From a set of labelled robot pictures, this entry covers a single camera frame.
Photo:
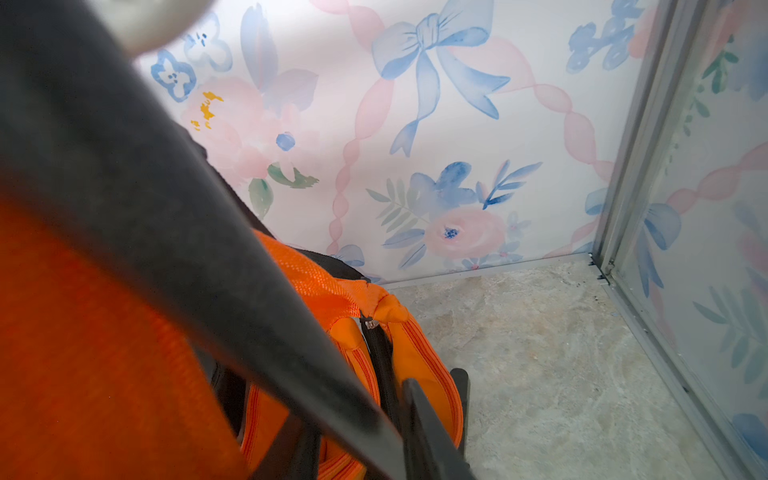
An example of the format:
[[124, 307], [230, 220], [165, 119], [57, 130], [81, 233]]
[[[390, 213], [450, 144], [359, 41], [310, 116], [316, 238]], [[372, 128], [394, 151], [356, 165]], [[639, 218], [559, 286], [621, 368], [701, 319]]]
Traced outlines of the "black strap bag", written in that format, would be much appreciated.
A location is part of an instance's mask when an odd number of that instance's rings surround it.
[[1, 5], [1, 189], [389, 479], [402, 440], [81, 1]]

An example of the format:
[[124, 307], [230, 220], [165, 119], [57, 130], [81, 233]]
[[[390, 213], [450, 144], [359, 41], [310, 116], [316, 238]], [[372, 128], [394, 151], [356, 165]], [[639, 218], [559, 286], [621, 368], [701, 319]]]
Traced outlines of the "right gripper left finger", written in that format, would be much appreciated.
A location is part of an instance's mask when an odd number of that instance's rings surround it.
[[290, 414], [251, 480], [316, 480], [321, 432]]

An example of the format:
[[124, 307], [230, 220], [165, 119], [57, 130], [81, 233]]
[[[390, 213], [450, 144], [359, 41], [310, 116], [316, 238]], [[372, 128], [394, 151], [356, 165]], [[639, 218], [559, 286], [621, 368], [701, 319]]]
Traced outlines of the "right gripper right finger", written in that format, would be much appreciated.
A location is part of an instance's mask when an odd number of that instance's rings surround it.
[[469, 464], [454, 446], [415, 379], [403, 382], [403, 445], [408, 479], [471, 480]]

